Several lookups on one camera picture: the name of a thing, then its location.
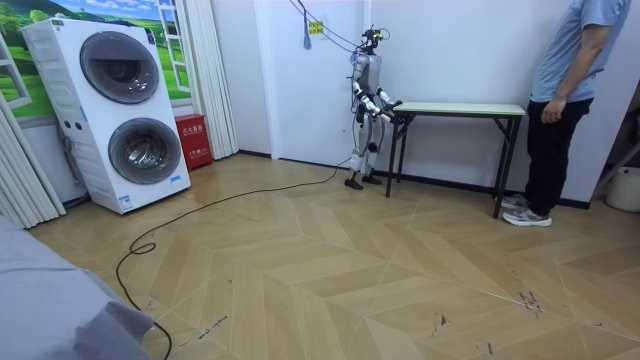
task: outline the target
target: sneaker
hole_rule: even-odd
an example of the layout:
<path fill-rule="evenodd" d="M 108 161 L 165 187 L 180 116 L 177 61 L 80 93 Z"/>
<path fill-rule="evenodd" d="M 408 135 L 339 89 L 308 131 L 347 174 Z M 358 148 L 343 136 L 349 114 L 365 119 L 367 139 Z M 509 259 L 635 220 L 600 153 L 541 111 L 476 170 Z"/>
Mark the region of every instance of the sneaker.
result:
<path fill-rule="evenodd" d="M 522 208 L 526 209 L 527 206 L 529 206 L 529 201 L 527 201 L 527 199 L 523 195 L 515 194 L 513 196 L 503 197 L 501 206 L 505 209 L 511 210 Z"/>
<path fill-rule="evenodd" d="M 536 215 L 527 208 L 506 211 L 502 214 L 502 218 L 509 224 L 516 226 L 551 226 L 551 217 L 549 215 Z"/>

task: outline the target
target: green hill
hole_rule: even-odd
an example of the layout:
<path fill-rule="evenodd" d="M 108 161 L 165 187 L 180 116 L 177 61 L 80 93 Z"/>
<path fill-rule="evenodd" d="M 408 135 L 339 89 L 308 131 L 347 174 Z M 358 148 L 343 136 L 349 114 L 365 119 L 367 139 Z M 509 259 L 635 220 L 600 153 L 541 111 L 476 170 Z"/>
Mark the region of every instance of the green hill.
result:
<path fill-rule="evenodd" d="M 88 12 L 79 12 L 79 13 L 76 13 L 76 16 L 80 20 L 100 21 L 100 22 L 104 21 L 104 18 L 102 16 L 94 15 Z"/>
<path fill-rule="evenodd" d="M 58 5 L 49 0 L 0 0 L 11 5 L 11 7 L 21 16 L 29 16 L 31 10 L 40 10 L 48 15 L 55 15 L 57 13 L 64 14 L 70 19 L 78 19 L 79 17 L 71 10 L 68 10 L 62 5 Z"/>

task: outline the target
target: red fire extinguisher box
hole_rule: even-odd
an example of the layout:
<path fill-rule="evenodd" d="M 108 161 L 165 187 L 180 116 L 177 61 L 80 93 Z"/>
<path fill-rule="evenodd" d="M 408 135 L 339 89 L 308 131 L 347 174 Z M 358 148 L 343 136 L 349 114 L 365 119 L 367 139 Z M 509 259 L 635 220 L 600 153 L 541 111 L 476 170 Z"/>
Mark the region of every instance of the red fire extinguisher box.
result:
<path fill-rule="evenodd" d="M 176 117 L 176 125 L 182 143 L 187 170 L 213 163 L 209 151 L 209 138 L 204 115 L 192 114 Z"/>

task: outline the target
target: stacked washer dryer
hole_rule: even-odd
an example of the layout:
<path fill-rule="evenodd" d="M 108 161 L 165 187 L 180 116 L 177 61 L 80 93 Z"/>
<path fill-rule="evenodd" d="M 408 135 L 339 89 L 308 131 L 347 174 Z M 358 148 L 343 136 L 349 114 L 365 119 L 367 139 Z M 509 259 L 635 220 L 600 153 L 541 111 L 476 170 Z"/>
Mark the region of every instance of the stacked washer dryer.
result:
<path fill-rule="evenodd" d="M 123 214 L 191 185 L 153 34 L 68 19 L 22 33 L 95 203 Z"/>

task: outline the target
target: wooden floor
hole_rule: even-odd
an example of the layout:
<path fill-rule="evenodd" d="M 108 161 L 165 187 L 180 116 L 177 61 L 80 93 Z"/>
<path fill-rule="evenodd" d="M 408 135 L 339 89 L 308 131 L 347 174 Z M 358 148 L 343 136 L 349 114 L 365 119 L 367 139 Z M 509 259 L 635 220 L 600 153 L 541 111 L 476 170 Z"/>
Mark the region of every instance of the wooden floor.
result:
<path fill-rule="evenodd" d="M 116 215 L 93 204 L 31 233 L 114 290 L 145 230 L 244 191 L 333 171 L 236 155 L 190 190 Z M 490 197 L 415 183 L 332 181 L 211 206 L 127 260 L 135 301 L 172 359 L 640 359 L 640 216 L 601 202 L 548 229 L 493 220 Z M 144 347 L 161 359 L 159 330 Z"/>

